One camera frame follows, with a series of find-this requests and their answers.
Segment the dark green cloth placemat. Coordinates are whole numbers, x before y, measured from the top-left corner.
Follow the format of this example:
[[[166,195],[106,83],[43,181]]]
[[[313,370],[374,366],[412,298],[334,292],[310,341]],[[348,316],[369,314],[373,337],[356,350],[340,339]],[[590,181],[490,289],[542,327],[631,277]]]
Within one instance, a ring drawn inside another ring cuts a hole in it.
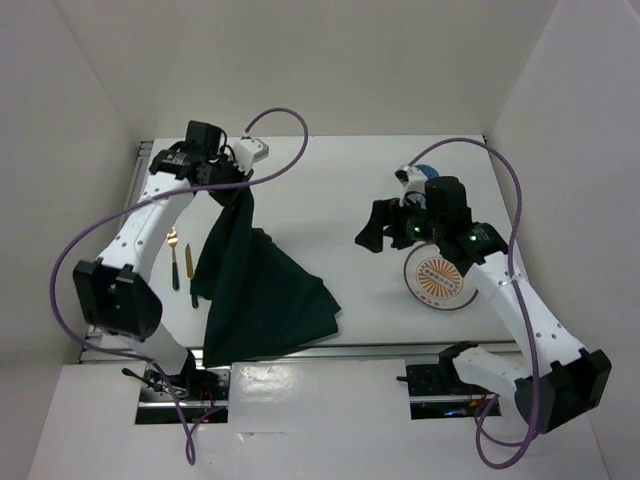
[[[206,367],[276,356],[339,331],[341,306],[324,281],[255,227],[253,214],[245,189],[211,228],[191,280],[191,293],[210,302]]]

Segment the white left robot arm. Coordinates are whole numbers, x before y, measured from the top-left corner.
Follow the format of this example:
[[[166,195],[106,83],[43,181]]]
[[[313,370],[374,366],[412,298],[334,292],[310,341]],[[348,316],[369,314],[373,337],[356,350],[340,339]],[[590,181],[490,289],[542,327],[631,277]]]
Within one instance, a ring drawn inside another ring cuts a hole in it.
[[[269,147],[243,134],[231,148],[221,143],[220,128],[198,121],[188,124],[184,140],[160,151],[151,161],[140,199],[114,240],[94,261],[80,261],[73,281],[85,321],[119,336],[136,354],[152,359],[165,373],[163,388],[186,399],[198,387],[193,354],[162,323],[161,300],[149,285],[156,257],[197,186],[220,185],[221,205],[236,196]]]

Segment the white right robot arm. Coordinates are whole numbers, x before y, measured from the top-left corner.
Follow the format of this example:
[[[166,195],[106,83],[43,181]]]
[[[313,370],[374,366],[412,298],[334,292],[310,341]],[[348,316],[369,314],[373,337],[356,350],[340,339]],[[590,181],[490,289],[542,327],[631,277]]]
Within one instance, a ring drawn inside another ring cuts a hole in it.
[[[508,245],[488,223],[476,222],[464,185],[453,176],[429,177],[414,167],[396,171],[398,198],[376,200],[356,236],[373,253],[389,238],[397,250],[432,244],[492,306],[526,362],[491,354],[464,341],[442,351],[436,379],[448,392],[466,384],[514,403],[536,433],[546,434],[596,408],[612,365],[588,351],[544,304],[525,276],[508,264]]]

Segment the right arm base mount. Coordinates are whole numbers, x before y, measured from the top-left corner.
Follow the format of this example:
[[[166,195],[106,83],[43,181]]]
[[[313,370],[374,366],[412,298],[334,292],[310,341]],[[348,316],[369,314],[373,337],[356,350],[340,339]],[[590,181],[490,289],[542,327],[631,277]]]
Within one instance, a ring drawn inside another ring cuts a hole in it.
[[[412,420],[471,418],[494,396],[475,386],[445,379],[437,364],[410,364],[396,377],[409,396]]]

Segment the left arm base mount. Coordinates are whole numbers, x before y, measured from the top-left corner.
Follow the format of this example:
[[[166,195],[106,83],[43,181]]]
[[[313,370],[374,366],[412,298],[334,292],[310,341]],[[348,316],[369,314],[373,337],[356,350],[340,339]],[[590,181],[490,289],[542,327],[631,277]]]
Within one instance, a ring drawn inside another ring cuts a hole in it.
[[[209,424],[227,423],[231,368],[197,368],[196,372],[197,378],[190,386],[177,377],[170,377],[186,422],[193,424],[200,420]],[[180,422],[169,387],[157,371],[146,367],[142,374],[138,374],[130,368],[122,368],[121,373],[140,383],[135,417],[137,425],[169,425]]]

